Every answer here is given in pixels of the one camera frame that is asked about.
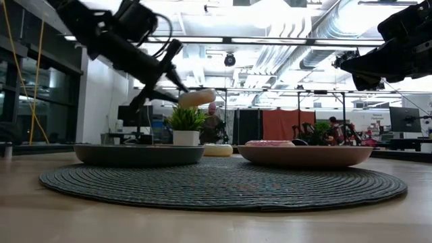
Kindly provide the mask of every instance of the dark green rug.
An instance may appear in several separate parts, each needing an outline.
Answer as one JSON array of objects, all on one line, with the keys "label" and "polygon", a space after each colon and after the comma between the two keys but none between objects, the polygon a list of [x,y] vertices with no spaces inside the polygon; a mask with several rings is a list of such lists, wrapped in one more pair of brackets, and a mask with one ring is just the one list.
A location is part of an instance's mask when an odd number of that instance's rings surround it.
[{"label": "dark green rug", "polygon": [[286,170],[206,157],[181,167],[70,165],[40,175],[40,182],[107,203],[198,211],[334,209],[378,203],[407,191],[402,180],[365,169]]}]

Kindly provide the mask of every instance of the red curtain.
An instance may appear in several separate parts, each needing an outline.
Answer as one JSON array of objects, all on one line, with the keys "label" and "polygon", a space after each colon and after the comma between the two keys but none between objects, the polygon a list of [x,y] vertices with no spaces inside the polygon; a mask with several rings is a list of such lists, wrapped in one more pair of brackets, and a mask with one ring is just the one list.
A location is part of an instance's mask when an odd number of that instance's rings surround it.
[{"label": "red curtain", "polygon": [[315,112],[313,111],[283,111],[276,109],[263,111],[264,140],[292,140],[294,131],[292,126],[298,125],[298,115],[300,114],[300,124],[307,122],[315,124]]}]

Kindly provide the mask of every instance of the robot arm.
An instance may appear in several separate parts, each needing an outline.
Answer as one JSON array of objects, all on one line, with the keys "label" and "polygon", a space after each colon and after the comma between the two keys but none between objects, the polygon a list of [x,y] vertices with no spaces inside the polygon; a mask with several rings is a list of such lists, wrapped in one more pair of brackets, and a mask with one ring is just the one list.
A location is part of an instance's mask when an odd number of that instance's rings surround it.
[{"label": "robot arm", "polygon": [[382,78],[399,82],[432,74],[431,7],[423,1],[388,17],[378,25],[384,44],[363,56],[347,53],[335,65],[352,74],[358,90],[374,89]]},{"label": "robot arm", "polygon": [[159,78],[166,74],[180,90],[188,92],[182,84],[171,60],[182,49],[180,41],[173,39],[161,61],[137,48],[156,31],[157,15],[139,0],[122,0],[115,15],[110,11],[89,9],[79,0],[46,0],[57,12],[61,21],[86,46],[88,56],[96,59],[105,56],[117,70],[124,71],[146,86],[130,103],[134,111],[146,99],[162,99],[177,103],[170,94],[155,90]]}]

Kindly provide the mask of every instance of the computer monitor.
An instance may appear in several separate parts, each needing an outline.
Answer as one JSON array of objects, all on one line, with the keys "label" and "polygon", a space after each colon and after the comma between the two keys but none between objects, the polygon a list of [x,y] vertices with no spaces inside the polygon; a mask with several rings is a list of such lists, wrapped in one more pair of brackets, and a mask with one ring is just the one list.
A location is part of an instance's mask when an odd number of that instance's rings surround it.
[{"label": "computer monitor", "polygon": [[145,105],[139,113],[135,113],[128,105],[119,105],[117,119],[123,120],[123,127],[149,127],[153,120],[153,106]]},{"label": "computer monitor", "polygon": [[418,117],[420,117],[418,109],[390,107],[392,132],[421,132],[420,119]]}]

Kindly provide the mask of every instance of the pink donut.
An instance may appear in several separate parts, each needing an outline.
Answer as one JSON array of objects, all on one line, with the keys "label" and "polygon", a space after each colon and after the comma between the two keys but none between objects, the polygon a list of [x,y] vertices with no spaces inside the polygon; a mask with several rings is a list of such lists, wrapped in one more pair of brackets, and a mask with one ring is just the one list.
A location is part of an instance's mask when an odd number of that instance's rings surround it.
[{"label": "pink donut", "polygon": [[270,140],[261,140],[261,141],[249,141],[246,143],[246,146],[278,146],[278,147],[294,147],[291,141],[270,141]]}]

